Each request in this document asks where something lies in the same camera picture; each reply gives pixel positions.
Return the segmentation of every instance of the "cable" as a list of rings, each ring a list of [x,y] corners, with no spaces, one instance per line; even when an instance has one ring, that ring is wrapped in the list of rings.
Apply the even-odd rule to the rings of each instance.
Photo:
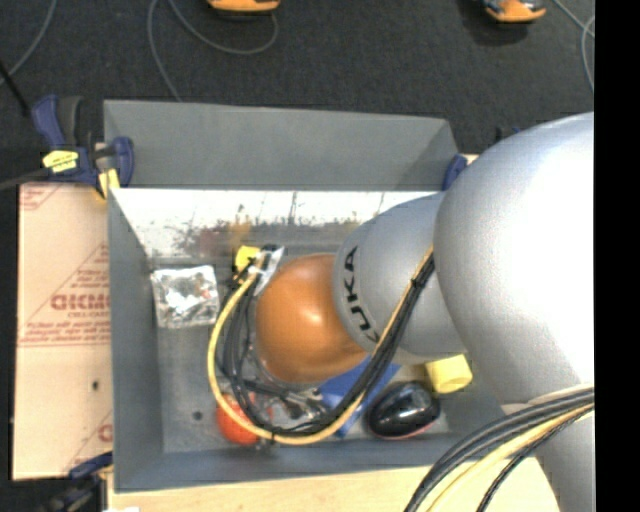
[[[524,434],[519,435],[515,439],[499,446],[497,449],[486,455],[479,462],[473,464],[470,468],[458,475],[447,487],[435,498],[433,503],[427,509],[427,512],[437,512],[446,503],[450,496],[459,491],[465,484],[473,480],[484,471],[495,466],[506,457],[527,449],[531,444],[537,444],[538,441],[546,438],[548,434],[556,428],[566,424],[568,421],[576,420],[592,409],[593,406],[584,406],[575,411],[565,413],[558,418],[549,420],[537,427],[529,429]]]
[[[262,264],[262,261],[256,261],[258,267]],[[394,311],[392,312],[389,321],[385,325],[385,329],[380,336],[378,344],[376,345],[369,365],[365,368],[364,372],[360,375],[359,379],[352,386],[349,392],[342,398],[341,402],[331,411],[329,411],[324,417],[317,419],[314,422],[309,422],[308,425],[298,425],[293,429],[267,429],[259,427],[254,423],[247,421],[240,417],[233,409],[226,403],[226,400],[222,399],[222,394],[216,378],[215,372],[215,354],[218,339],[221,331],[224,327],[227,319],[234,313],[234,309],[238,303],[243,299],[249,297],[252,288],[256,285],[256,280],[259,270],[255,268],[248,273],[247,278],[243,281],[238,290],[229,298],[227,306],[223,308],[218,317],[211,338],[209,341],[209,350],[207,354],[207,365],[209,383],[213,390],[213,393],[218,401],[219,405],[229,414],[231,419],[238,423],[241,427],[249,430],[259,437],[270,439],[272,441],[278,441],[284,444],[309,444],[320,441],[326,437],[335,433],[344,423],[351,417],[353,412],[358,408],[369,390],[375,386],[388,367],[391,359],[393,358],[402,333],[406,327],[410,313],[417,302],[420,292],[426,285],[427,280],[435,270],[433,262],[433,247],[430,247],[420,265],[417,267],[412,279],[407,284],[405,291],[397,303]],[[248,396],[243,395],[241,387],[236,386],[234,391],[238,391],[239,395],[236,396],[238,403],[241,407],[246,406],[248,408],[245,414],[251,415],[251,400]]]
[[[2,62],[2,60],[0,60],[0,75],[2,75],[2,77],[4,78],[5,83],[7,84],[7,86],[11,90],[11,92],[13,93],[13,96],[16,98],[16,100],[20,104],[20,108],[22,110],[22,115],[25,116],[25,117],[28,117],[29,116],[29,110],[30,110],[29,109],[29,104],[27,103],[27,100],[24,99],[24,96],[20,92],[20,89],[18,89],[18,86],[13,81],[13,78],[11,78],[11,75],[9,74],[9,71],[7,71],[7,69],[4,67],[4,63]]]
[[[210,39],[207,39],[200,32],[198,32],[193,27],[193,25],[191,25],[186,20],[186,18],[182,15],[180,10],[176,6],[174,0],[167,0],[167,1],[169,2],[169,5],[173,9],[173,12],[175,13],[176,17],[182,22],[182,25],[184,26],[184,28],[186,28],[191,34],[193,34],[193,36],[198,38],[200,41],[202,41],[206,45],[211,46],[212,48],[215,48],[216,50],[220,50],[225,53],[230,53],[232,55],[255,55],[257,53],[262,53],[265,50],[268,50],[269,48],[271,48],[271,46],[273,46],[273,43],[276,42],[276,39],[278,39],[278,33],[280,32],[280,27],[278,26],[278,20],[276,19],[275,14],[270,13],[268,17],[271,19],[271,22],[273,23],[273,33],[271,35],[271,38],[265,44],[258,46],[257,48],[250,48],[248,50],[241,50],[241,49],[231,48],[228,46],[221,45],[219,43],[211,41]]]
[[[575,416],[575,417],[567,420],[566,422],[562,423],[561,425],[558,425],[557,427],[550,429],[549,432],[547,432],[539,440],[531,443],[529,446],[525,447],[524,449],[520,450],[520,452],[515,454],[515,456],[509,461],[509,463],[502,469],[500,474],[491,483],[491,486],[489,487],[489,489],[487,490],[485,495],[482,497],[482,501],[478,505],[478,508],[476,509],[476,512],[486,512],[486,509],[489,506],[489,503],[493,499],[493,496],[495,495],[495,493],[498,490],[498,488],[500,487],[500,485],[502,485],[502,483],[511,474],[511,472],[524,459],[526,459],[529,455],[531,455],[531,453],[533,453],[533,451],[535,451],[540,445],[542,445],[543,443],[545,443],[546,441],[551,439],[556,434],[560,433],[562,430],[567,428],[569,425],[572,425],[573,423],[578,421],[580,419],[580,417],[581,416]]]
[[[0,182],[0,191],[8,188],[13,188],[17,185],[22,185],[30,181],[43,181],[48,177],[48,173],[45,169],[38,169],[37,171],[28,172],[17,178],[11,178]]]
[[[587,42],[587,36],[590,36],[591,38],[593,38],[594,41],[596,39],[595,32],[591,30],[591,26],[596,21],[596,15],[594,14],[593,16],[591,16],[591,18],[589,18],[589,20],[586,23],[582,23],[578,19],[578,17],[567,8],[567,6],[565,6],[562,2],[560,2],[560,0],[553,0],[553,3],[556,4],[556,6],[559,7],[560,10],[562,10],[562,12],[564,12],[569,18],[571,18],[571,20],[578,27],[582,29],[582,35],[580,37],[580,51],[582,55],[582,65],[587,75],[587,80],[589,81],[589,87],[591,88],[591,92],[595,92],[593,75],[591,73],[591,70],[589,69],[589,63],[587,59],[586,42]]]
[[[258,272],[251,272],[249,273],[248,277],[244,280],[244,282],[240,285],[240,287],[238,288],[238,290],[229,298],[229,301],[227,303],[226,308],[224,308],[219,317],[218,317],[218,321],[216,322],[216,324],[214,325],[212,334],[211,334],[211,339],[209,342],[209,350],[207,353],[207,367],[208,367],[208,374],[209,374],[209,383],[211,385],[211,389],[213,391],[213,394],[216,398],[216,401],[218,403],[219,407],[222,407],[222,409],[229,415],[229,417],[238,425],[240,425],[241,427],[243,427],[244,429],[248,430],[249,432],[265,438],[265,439],[270,439],[272,441],[277,441],[283,444],[292,444],[292,445],[303,445],[303,444],[309,444],[309,443],[313,443],[313,442],[317,442],[317,441],[321,441],[322,439],[332,435],[334,432],[336,432],[345,422],[346,420],[351,416],[351,414],[353,413],[353,411],[355,411],[355,409],[358,407],[358,405],[360,404],[360,401],[362,400],[363,397],[360,397],[359,400],[356,400],[348,409],[347,411],[343,414],[343,417],[341,417],[334,425],[330,425],[328,426],[325,430],[314,434],[314,435],[310,435],[310,436],[306,436],[306,437],[291,437],[291,436],[283,436],[280,434],[274,434],[268,430],[265,430],[263,428],[260,428],[250,422],[248,422],[247,420],[245,420],[244,418],[242,418],[228,403],[227,401],[223,398],[222,393],[220,391],[220,387],[218,385],[217,382],[217,378],[215,375],[215,352],[216,352],[216,346],[217,346],[217,342],[218,339],[220,337],[220,333],[221,330],[227,320],[227,318],[232,314],[234,308],[237,306],[238,302],[240,301],[240,299],[247,293],[250,293],[250,289],[252,288],[252,286],[256,283],[257,277],[258,277]]]
[[[49,25],[51,25],[53,13],[55,12],[57,5],[58,5],[58,0],[51,0],[51,3],[49,4],[49,10],[47,11],[47,16],[45,17],[45,20],[42,23],[42,26],[40,27],[40,32],[38,33],[36,38],[33,40],[29,48],[27,48],[27,51],[25,51],[22,57],[20,57],[18,62],[16,62],[16,64],[9,69],[10,76],[15,75],[18,72],[18,70],[24,65],[24,63],[27,62],[27,60],[31,58],[31,55],[36,51],[36,48],[40,44],[40,41],[42,41],[42,38],[44,37],[45,33],[49,29]],[[4,83],[5,83],[4,79],[0,80],[0,87],[2,87]]]
[[[158,71],[162,75],[164,83],[171,91],[171,94],[175,98],[175,100],[178,102],[182,102],[182,98],[180,98],[180,95],[178,94],[177,89],[173,85],[173,82],[171,82],[169,75],[164,69],[164,65],[162,64],[162,61],[160,60],[160,57],[158,55],[158,50],[156,49],[156,43],[153,39],[153,13],[157,5],[158,5],[158,0],[151,0],[151,3],[149,4],[149,10],[147,12],[147,39],[149,40],[149,46],[151,47],[151,54],[153,55],[153,60],[156,63],[156,67],[158,68]]]
[[[593,75],[591,74],[591,70],[589,69],[588,59],[587,59],[587,34],[590,34],[589,27],[593,25],[596,21],[595,14],[589,18],[584,29],[582,30],[582,38],[580,40],[580,50],[582,51],[582,63],[584,65],[584,71],[587,74],[587,80],[589,80],[589,86],[591,87],[591,91],[595,91],[595,84],[593,81]]]
[[[267,41],[265,44],[257,47],[257,48],[251,48],[248,50],[241,50],[241,49],[236,49],[236,48],[230,48],[218,43],[215,43],[214,41],[211,41],[210,39],[207,39],[206,37],[204,37],[200,32],[198,32],[193,25],[191,25],[186,18],[182,15],[182,12],[180,12],[180,10],[178,9],[178,7],[176,6],[175,2],[173,0],[167,0],[169,2],[169,5],[171,6],[174,14],[176,15],[176,17],[178,18],[178,20],[180,20],[180,22],[182,23],[182,25],[184,26],[184,28],[190,32],[194,37],[196,37],[197,39],[199,39],[200,41],[202,41],[203,43],[211,46],[212,48],[215,48],[216,50],[225,52],[225,53],[229,53],[232,55],[255,55],[261,52],[264,52],[265,50],[268,50],[277,40],[278,38],[278,34],[280,32],[280,28],[278,26],[278,20],[276,19],[275,14],[270,13],[269,14],[269,18],[271,19],[272,23],[273,23],[273,34],[271,36],[271,38],[269,39],[269,41]],[[151,0],[151,3],[149,4],[149,9],[147,11],[147,40],[149,41],[149,46],[151,48],[151,54],[153,55],[153,60],[156,64],[156,67],[158,68],[158,71],[160,72],[160,75],[162,76],[162,79],[164,80],[165,85],[168,87],[169,91],[171,92],[171,95],[173,96],[173,98],[178,101],[178,102],[182,102],[182,98],[180,97],[180,94],[178,94],[178,90],[176,89],[175,85],[173,84],[173,82],[171,81],[171,78],[169,77],[169,74],[167,73],[164,64],[162,63],[162,60],[160,59],[160,56],[158,55],[158,50],[156,48],[156,44],[155,44],[155,39],[153,37],[153,15],[155,12],[155,9],[158,5],[158,0]]]
[[[420,503],[427,495],[465,461],[481,452],[500,446],[545,421],[557,419],[576,408],[593,404],[594,396],[593,388],[575,391],[494,420],[470,434],[450,448],[433,465],[411,497],[405,512],[418,510]]]
[[[227,304],[227,301],[229,299],[229,296],[226,296],[225,299],[223,300],[223,304],[222,304],[222,308],[225,307],[225,305]],[[240,327],[244,328],[247,330],[247,332],[250,331],[250,320],[249,320],[249,308],[245,308],[245,310],[242,313],[236,313],[233,317],[233,323],[234,326],[231,327],[229,334],[226,336],[227,338],[230,339],[239,339],[239,334],[236,335],[234,333],[238,332],[239,330],[236,331],[236,327],[235,327],[235,323],[236,323],[236,319],[240,318],[240,316],[242,315],[242,322],[238,322],[242,323],[242,326],[238,326],[238,329]],[[236,345],[240,345],[239,343],[225,343],[223,345],[223,359],[224,360],[228,360],[228,346],[232,345],[232,346],[236,346]],[[254,379],[247,379],[245,377],[243,377],[243,373],[242,373],[242,366],[245,362],[245,360],[250,356],[250,341],[249,341],[249,336],[246,335],[244,337],[243,340],[243,346],[242,346],[242,353],[240,354],[237,363],[227,363],[227,367],[234,367],[234,364],[236,364],[235,367],[239,368],[239,371],[237,372],[237,375],[232,375],[232,373],[230,371],[227,371],[227,369],[225,368],[225,364],[224,362],[221,360],[221,358],[217,357],[219,354],[216,354],[216,365],[217,368],[220,370],[220,373],[222,374],[223,377],[225,377],[230,384],[233,385],[237,385],[239,386],[239,388],[241,390],[246,390],[245,392],[241,392],[241,394],[243,396],[246,396],[246,406],[245,408],[250,407],[248,404],[252,403],[252,396],[255,396],[256,393],[260,394],[260,395],[266,395],[272,399],[278,399],[282,402],[282,404],[288,409],[288,410],[299,410],[301,404],[306,405],[308,408],[310,409],[315,409],[316,412],[320,411],[323,409],[323,407],[319,407],[318,403],[316,403],[315,401],[313,401],[312,399],[309,399],[306,396],[303,395],[299,395],[295,392],[292,392],[291,390],[279,386],[277,384],[263,384],[262,382],[259,382],[257,380]],[[237,389],[234,389],[234,394],[238,395],[239,392],[237,391]],[[262,420],[257,420],[254,421],[254,423],[260,424],[262,425]],[[298,425],[296,428],[300,428],[302,427],[304,424],[300,424]]]

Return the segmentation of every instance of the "gray bin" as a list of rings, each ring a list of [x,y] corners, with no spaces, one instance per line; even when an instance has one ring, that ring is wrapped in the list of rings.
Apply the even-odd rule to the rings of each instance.
[[[219,442],[204,360],[207,329],[158,328],[149,280],[158,265],[195,265],[212,262],[212,256],[187,252],[154,257],[153,243],[140,235],[135,209],[123,207],[127,201],[135,203],[136,188],[163,185],[206,190],[439,190],[456,153],[446,122],[411,116],[107,102],[105,135],[131,137],[136,155],[132,188],[112,194],[109,200],[115,490],[422,466],[502,415],[476,378],[464,391],[441,397],[438,426],[411,440],[385,442],[364,433],[264,450]],[[338,243],[329,241],[325,250],[336,249]],[[293,245],[299,252],[308,250],[304,244]],[[216,257],[224,261],[226,256],[221,251]],[[222,268],[220,261],[213,258]]]

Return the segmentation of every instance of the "blue object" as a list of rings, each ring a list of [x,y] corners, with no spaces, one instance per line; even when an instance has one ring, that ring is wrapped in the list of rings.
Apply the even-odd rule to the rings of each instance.
[[[342,398],[349,392],[349,390],[353,387],[353,385],[358,380],[358,377],[365,370],[367,365],[369,364],[370,357],[367,356],[364,361],[362,361],[358,366],[349,370],[342,375],[338,375],[333,379],[329,379],[324,384],[322,384],[318,389],[322,394],[322,401],[329,407],[335,407],[340,403]],[[344,438],[351,427],[354,425],[356,421],[362,416],[362,413],[368,408],[371,401],[376,397],[378,393],[384,388],[389,381],[396,374],[400,365],[391,363],[385,372],[380,377],[378,384],[371,390],[371,392],[364,397],[364,400],[360,403],[358,408],[353,412],[351,417],[346,421],[342,427],[340,427],[336,433],[334,434],[336,437]]]
[[[442,190],[447,190],[468,164],[466,157],[460,154],[455,155],[445,171]]]
[[[69,471],[71,480],[79,480],[93,475],[97,471],[113,464],[113,452],[106,452],[78,464]]]
[[[95,160],[102,156],[113,156],[117,162],[115,167],[120,185],[128,185],[133,176],[133,143],[127,137],[116,137],[107,148],[92,154],[88,148],[79,146],[74,132],[80,101],[78,96],[59,99],[55,94],[50,94],[40,99],[31,109],[35,128],[44,137],[51,151],[69,150],[78,154],[75,165],[70,169],[61,172],[47,169],[48,179],[82,182],[102,191],[99,181],[102,171],[96,167]]]

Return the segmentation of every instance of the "black cable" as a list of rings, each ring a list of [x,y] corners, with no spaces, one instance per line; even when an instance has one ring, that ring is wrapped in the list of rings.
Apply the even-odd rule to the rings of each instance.
[[[270,260],[270,253],[267,252],[267,256],[263,261],[263,268],[266,267]],[[251,267],[252,263],[247,265],[241,273],[234,279],[232,284],[232,290],[238,285],[238,283],[246,277],[248,269]],[[245,337],[242,337],[242,328],[243,324],[248,331],[248,323],[249,323],[249,306],[254,295],[255,289],[258,286],[258,281],[256,280],[249,289],[245,292],[244,297],[238,303],[236,308],[236,312],[231,319],[231,325],[229,326],[228,333],[226,335],[226,339],[234,340],[231,343],[224,343],[223,345],[223,360],[225,365],[225,372],[227,380],[230,383],[232,392],[238,405],[243,410],[245,415],[251,422],[256,425],[264,426],[266,420],[260,417],[260,413],[256,410],[253,405],[253,400],[250,396],[250,391],[261,389],[262,386],[258,383],[249,381],[243,376],[243,365],[246,361],[246,357],[249,351],[250,341],[248,339],[248,334]],[[271,388],[268,389],[267,394],[271,396],[277,396],[283,402],[287,403],[286,393],[283,393],[279,390],[273,390]]]
[[[228,298],[231,296],[232,293],[233,291],[224,299],[223,304],[226,304]],[[249,332],[249,329],[250,329],[249,316],[250,315],[249,315],[248,307],[245,309],[244,314],[238,313],[236,316],[234,316],[234,319],[239,319],[240,317],[244,317],[243,318],[244,329],[247,331],[247,333]],[[240,335],[241,335],[241,328],[240,328],[240,322],[238,322],[238,324],[230,328],[228,337],[229,339],[240,339]],[[229,345],[230,344],[224,344],[223,350],[230,350],[228,348]],[[264,385],[263,383],[258,382],[256,380],[244,378],[243,365],[248,357],[249,352],[250,352],[250,341],[248,336],[244,336],[242,353],[240,354],[239,357],[237,356],[234,357],[231,360],[231,363],[227,363],[228,365],[230,364],[231,367],[237,368],[237,371],[235,372],[228,371],[226,368],[224,368],[224,361],[220,361],[220,359],[217,359],[218,360],[217,367],[221,370],[223,376],[229,381],[230,385],[232,386],[232,390],[234,391],[234,397],[236,395],[240,397],[240,401],[238,403],[242,404],[241,408],[243,406],[247,409],[249,407],[253,407],[253,401],[251,400],[251,396],[250,396],[251,392],[259,393],[272,398],[277,398],[288,409],[291,409],[292,407],[296,407],[296,408],[299,407],[301,402],[305,403],[310,408],[316,408],[316,409],[318,408],[317,404],[313,403],[312,400],[307,399],[306,397],[300,396],[296,400],[294,398],[294,396],[296,395],[291,393],[289,390],[285,388]],[[225,354],[226,355],[223,356],[223,358],[227,361],[229,360],[228,358],[233,356],[231,351],[225,352]],[[258,425],[263,426],[265,424],[265,420],[260,419],[258,413],[256,413],[255,419],[259,420],[259,422],[257,423]]]
[[[224,309],[230,299],[230,297],[233,295],[233,292],[235,290],[238,289],[239,286],[239,280],[241,278],[245,277],[245,273],[244,272],[239,272],[236,276],[234,276],[234,278],[232,278],[230,280],[230,283],[228,283],[229,286],[229,292],[228,294],[226,294],[222,300],[222,304],[220,306],[220,309]],[[244,314],[244,322],[245,322],[245,326],[248,329],[248,325],[249,325],[249,311],[247,310]],[[227,347],[228,344],[223,344],[222,345],[222,349],[224,351],[225,347]],[[244,353],[241,356],[241,359],[244,359],[247,356],[249,350],[249,340],[245,339],[245,348],[244,348]],[[222,354],[220,354],[219,350],[216,351],[217,353],[215,354],[216,357],[216,368],[218,370],[220,370],[220,372],[222,373],[222,376],[225,377],[227,380],[231,380],[231,376],[230,376],[230,372],[227,370],[225,363],[223,361],[224,356]],[[242,384],[244,384],[244,386],[246,387],[246,389],[248,391],[253,391],[253,392],[257,392],[257,393],[261,393],[263,395],[268,395],[268,396],[272,396],[272,397],[276,397],[279,398],[282,401],[286,401],[287,400],[287,396],[289,395],[289,391],[285,390],[285,389],[279,389],[273,386],[267,386],[262,384],[261,382],[258,382],[256,380],[251,380],[251,379],[245,379],[242,378],[241,379]]]
[[[9,69],[8,71],[9,76],[15,75],[18,72],[18,70],[25,64],[25,62],[29,60],[31,55],[33,55],[33,52],[36,51],[36,48],[38,48],[40,41],[42,41],[42,38],[44,37],[45,33],[49,29],[49,26],[51,25],[51,20],[53,19],[53,13],[55,12],[57,5],[58,5],[58,0],[51,0],[51,3],[49,4],[49,9],[47,10],[47,15],[44,19],[44,22],[42,23],[42,26],[40,27],[40,31],[38,32],[38,35],[32,41],[31,45],[29,45],[29,48],[27,48],[27,51],[25,51],[22,57],[20,57],[18,62],[11,69]],[[0,86],[2,86],[2,84],[4,83],[5,83],[4,80],[0,80]]]
[[[22,115],[24,117],[29,117],[29,112],[30,112],[29,104],[27,103],[27,100],[24,99],[24,96],[20,92],[20,89],[18,89],[18,86],[13,81],[13,78],[11,78],[11,74],[9,73],[9,71],[7,71],[7,69],[4,67],[4,63],[2,62],[2,59],[0,59],[0,75],[2,75],[5,83],[7,84],[7,86],[13,93],[14,97],[20,104]]]
[[[518,467],[518,465],[524,459],[526,459],[529,455],[531,455],[542,444],[546,443],[549,439],[559,434],[562,430],[565,430],[569,425],[572,425],[573,423],[578,421],[578,419],[584,417],[586,414],[588,414],[592,410],[593,408],[587,409],[583,413],[576,415],[573,418],[567,419],[557,427],[552,428],[540,439],[537,439],[536,441],[532,442],[528,446],[525,446],[520,451],[516,452],[513,455],[513,458],[509,461],[509,463],[502,469],[502,471],[500,471],[500,474],[491,483],[491,486],[489,487],[489,489],[487,489],[487,492],[482,497],[482,501],[478,505],[476,512],[486,512],[487,507],[489,506],[489,503],[495,496],[495,493],[497,492],[500,485],[502,485],[502,483],[507,479],[507,477],[513,472],[513,470],[516,467]]]
[[[38,169],[37,171],[23,174],[22,176],[18,176],[17,178],[11,178],[0,182],[0,191],[15,187],[17,185],[22,185],[30,181],[43,181],[46,180],[48,176],[48,172],[45,169]]]
[[[353,404],[353,402],[361,394],[364,393],[366,395],[367,393],[369,393],[371,389],[373,389],[377,385],[380,378],[391,363],[397,347],[400,343],[400,339],[402,338],[404,330],[411,316],[411,312],[413,311],[413,308],[418,301],[420,293],[422,292],[429,277],[434,271],[435,263],[433,254],[431,254],[429,258],[425,262],[423,262],[422,267],[419,269],[416,277],[412,280],[412,286],[408,291],[406,297],[402,301],[402,304],[398,310],[398,314],[396,315],[390,328],[388,329],[385,339],[380,341],[380,347],[371,358],[371,361],[359,376],[355,384],[345,394],[345,396],[341,399],[340,403],[337,406],[335,406],[330,411],[326,411],[324,414],[316,418],[315,421],[308,424],[297,425],[293,428],[283,428],[271,425],[268,422],[260,421],[262,428],[268,430],[272,434],[290,434],[293,436],[301,437],[312,435],[320,432],[321,430],[324,430],[335,421],[337,421],[340,416],[346,411],[346,409],[351,404]],[[241,372],[238,370],[237,366],[233,366],[234,364],[238,363],[238,358],[234,358],[233,349],[228,349],[226,348],[226,346],[229,343],[231,343],[231,345],[237,345],[237,342],[234,340],[239,339],[240,334],[240,330],[238,327],[238,318],[240,318],[241,315],[244,314],[244,311],[246,311],[249,301],[251,300],[252,290],[256,286],[257,281],[253,283],[253,285],[245,293],[244,297],[242,297],[239,301],[237,310],[234,313],[233,319],[231,321],[229,333],[225,337],[226,341],[224,343],[226,352],[224,362],[225,365],[230,365],[227,366],[227,372],[229,372],[229,377],[232,381],[232,389],[234,391],[234,395],[243,412],[249,419],[251,419],[251,421],[254,422],[255,419],[258,418],[258,414],[254,410],[246,388],[243,387]]]
[[[271,19],[272,23],[273,23],[273,34],[271,36],[271,38],[269,39],[269,41],[267,41],[264,45],[259,46],[257,48],[251,48],[248,50],[241,50],[241,49],[236,49],[236,48],[230,48],[230,47],[226,47],[224,45],[215,43],[213,41],[211,41],[210,39],[207,39],[206,37],[204,37],[200,32],[198,32],[186,19],[185,17],[182,15],[182,12],[180,12],[180,10],[178,9],[178,7],[176,6],[176,4],[173,2],[173,0],[167,0],[169,2],[169,5],[171,6],[174,14],[176,15],[176,17],[178,18],[178,20],[182,23],[182,25],[184,26],[184,28],[190,32],[194,37],[196,37],[197,39],[199,39],[200,41],[202,41],[203,43],[211,46],[212,48],[215,48],[216,50],[225,52],[225,53],[229,53],[232,55],[256,55],[258,53],[264,52],[266,50],[268,50],[271,46],[273,46],[273,44],[275,43],[276,39],[278,38],[278,34],[280,32],[280,28],[278,26],[278,21],[276,19],[275,14],[270,13],[268,16]],[[149,47],[151,48],[151,54],[153,56],[153,60],[156,63],[156,67],[158,68],[158,71],[160,72],[160,75],[162,76],[162,79],[164,80],[165,85],[169,88],[169,91],[171,92],[171,95],[173,96],[173,98],[178,101],[178,102],[182,102],[182,98],[180,97],[180,94],[178,93],[178,90],[176,89],[175,85],[173,84],[173,82],[171,81],[171,78],[169,77],[169,74],[167,73],[164,64],[162,63],[162,60],[160,59],[160,56],[158,55],[158,50],[156,48],[156,43],[155,43],[155,39],[153,37],[153,15],[154,12],[156,10],[156,7],[158,5],[158,0],[151,0],[150,4],[149,4],[149,9],[147,10],[147,40],[149,42]]]
[[[591,405],[593,401],[593,389],[580,391],[543,404],[533,405],[478,429],[448,450],[432,466],[411,497],[405,512],[417,511],[426,496],[448,474],[470,458],[499,446],[545,421],[554,419],[578,407]]]
[[[564,397],[549,400],[542,404],[527,407],[521,411],[514,412],[508,416],[498,418],[493,422],[483,426],[482,428],[471,433],[455,446],[450,448],[432,467],[433,474],[440,471],[440,468],[455,460],[461,454],[468,453],[473,450],[473,454],[480,451],[478,446],[480,443],[491,439],[491,436],[500,436],[502,433],[512,433],[516,428],[530,428],[531,422],[540,423],[547,419],[551,419],[551,415],[560,415],[566,412],[567,408],[587,405],[593,400],[594,392],[592,389],[578,391]]]

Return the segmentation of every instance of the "yellow cable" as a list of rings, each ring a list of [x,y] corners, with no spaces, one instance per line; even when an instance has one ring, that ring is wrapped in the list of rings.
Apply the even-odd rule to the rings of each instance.
[[[409,292],[412,290],[413,279],[417,277],[418,273],[420,272],[420,269],[424,266],[424,264],[431,257],[432,254],[433,254],[433,246],[429,247],[429,249],[427,250],[427,252],[423,257],[421,264],[417,267],[413,275],[413,278],[407,284],[404,294],[402,295],[400,301],[398,302],[395,309],[393,310],[393,313],[391,314],[391,318],[387,322],[384,328],[384,331],[380,336],[380,340],[372,353],[372,357],[375,356],[379,347],[383,344],[383,341],[386,339],[393,322],[395,321],[396,317],[400,312],[400,309],[402,307],[402,304],[405,298],[407,297]],[[260,263],[259,261],[256,261],[254,264],[259,266],[259,263]],[[364,395],[365,395],[364,393],[360,393],[356,397],[354,402],[351,405],[349,405],[349,407],[347,407],[347,409],[345,409],[345,411],[333,423],[328,425],[326,428],[320,430],[319,432],[316,432],[314,434],[309,434],[306,436],[287,436],[283,434],[273,434],[268,430],[260,428],[257,425],[254,425],[253,423],[251,423],[251,421],[249,421],[248,419],[240,416],[240,414],[238,414],[238,412],[233,410],[231,405],[222,396],[222,391],[220,390],[220,386],[218,385],[218,379],[215,371],[216,370],[215,353],[216,353],[216,347],[218,346],[218,339],[220,338],[220,333],[222,332],[222,328],[224,327],[225,322],[231,316],[231,313],[233,313],[233,310],[235,309],[236,305],[240,301],[240,298],[247,292],[249,287],[257,279],[258,275],[259,273],[257,271],[249,273],[249,276],[244,280],[242,285],[229,298],[229,301],[227,302],[223,310],[220,312],[220,315],[218,316],[218,320],[216,321],[213,327],[213,331],[211,332],[211,338],[209,339],[209,349],[207,351],[207,373],[209,375],[209,384],[211,386],[211,390],[213,391],[213,395],[216,399],[216,402],[218,403],[218,407],[221,407],[224,410],[224,412],[226,412],[235,423],[237,423],[239,426],[248,430],[254,435],[257,435],[264,439],[270,439],[282,444],[290,444],[290,445],[305,445],[305,444],[311,444],[311,443],[316,443],[318,441],[322,441],[323,439],[326,439],[330,435],[334,434],[340,427],[342,427],[346,423],[346,421],[351,417],[351,415],[355,412],[355,410],[358,408],[358,406],[364,399]]]
[[[564,421],[569,420],[575,416],[582,414],[584,411],[589,409],[589,405],[582,406],[573,411],[567,412],[557,418],[549,420],[545,423],[538,425],[537,427],[533,427],[526,431],[524,434],[512,439],[511,441],[501,445],[480,461],[473,464],[471,467],[466,469],[464,472],[459,474],[455,479],[453,479],[443,490],[440,492],[432,504],[426,509],[426,512],[436,512],[439,509],[442,509],[444,504],[450,497],[455,494],[457,491],[461,489],[465,484],[468,484],[473,478],[477,477],[480,473],[488,470],[489,468],[495,466],[503,459],[513,455],[517,451],[531,443],[536,442],[540,438],[542,438],[545,434],[551,431],[553,428],[559,426]]]

